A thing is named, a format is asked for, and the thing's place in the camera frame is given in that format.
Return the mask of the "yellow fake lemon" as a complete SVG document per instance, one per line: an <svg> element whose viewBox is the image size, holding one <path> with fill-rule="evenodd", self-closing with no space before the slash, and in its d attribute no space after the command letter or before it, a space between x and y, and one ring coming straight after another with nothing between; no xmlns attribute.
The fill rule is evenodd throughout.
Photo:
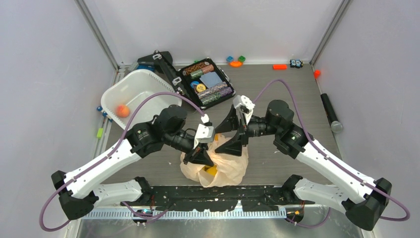
<svg viewBox="0 0 420 238"><path fill-rule="evenodd" d="M203 167L203 170L206 172L206 173L208 173L209 175L211 175L211 176L215 176L216 174L217 174L217 172L218 172L218 170L217 170L217 167L216 166L213 166L213 167L210 167L210 166L204 166Z"/></svg>

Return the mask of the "translucent plastic bag banana print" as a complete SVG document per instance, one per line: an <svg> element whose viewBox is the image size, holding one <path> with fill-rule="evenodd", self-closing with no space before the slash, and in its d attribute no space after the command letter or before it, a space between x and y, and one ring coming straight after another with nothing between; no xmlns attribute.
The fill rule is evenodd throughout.
<svg viewBox="0 0 420 238"><path fill-rule="evenodd" d="M218 134L217 140L209 145L208 154L217 167L217 174L213 177L203 170L204 165L184 164L181 162L180 169L182 174L202 187L223 187L239 185L246 174L249 162L248 148L244 147L242 156L231 156L227 154L217 154L214 150L228 141L230 138Z"/></svg>

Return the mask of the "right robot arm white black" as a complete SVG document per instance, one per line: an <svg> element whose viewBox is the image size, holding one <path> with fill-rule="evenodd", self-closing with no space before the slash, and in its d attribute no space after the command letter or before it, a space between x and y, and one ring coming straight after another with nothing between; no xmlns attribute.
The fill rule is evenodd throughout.
<svg viewBox="0 0 420 238"><path fill-rule="evenodd" d="M274 195L274 201L281 205L309 201L327 206L343 213L357 227L371 231L389 203L391 183L363 175L331 154L293 122L294 112L283 100L271 101L262 118L253 115L253 106L251 102L232 105L215 131L234 131L235 135L215 152L240 156L251 137L273 135L279 152L312 167L332 182L328 186L291 175Z"/></svg>

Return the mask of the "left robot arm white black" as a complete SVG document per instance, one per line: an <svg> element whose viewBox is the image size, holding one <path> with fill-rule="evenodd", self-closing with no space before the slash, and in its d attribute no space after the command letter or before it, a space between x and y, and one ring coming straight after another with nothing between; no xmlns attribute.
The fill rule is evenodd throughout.
<svg viewBox="0 0 420 238"><path fill-rule="evenodd" d="M95 207L114 203L149 205L154 191L144 177L113 184L103 184L103 181L122 168L160 151L164 145L183 152L185 163L212 166L207 150L215 131L209 117L202 117L203 123L198 125L194 135L183 130L186 117L187 112L182 107L171 105L153 116L151 121L132 126L122 140L86 165L71 172L52 174L66 217L77 220Z"/></svg>

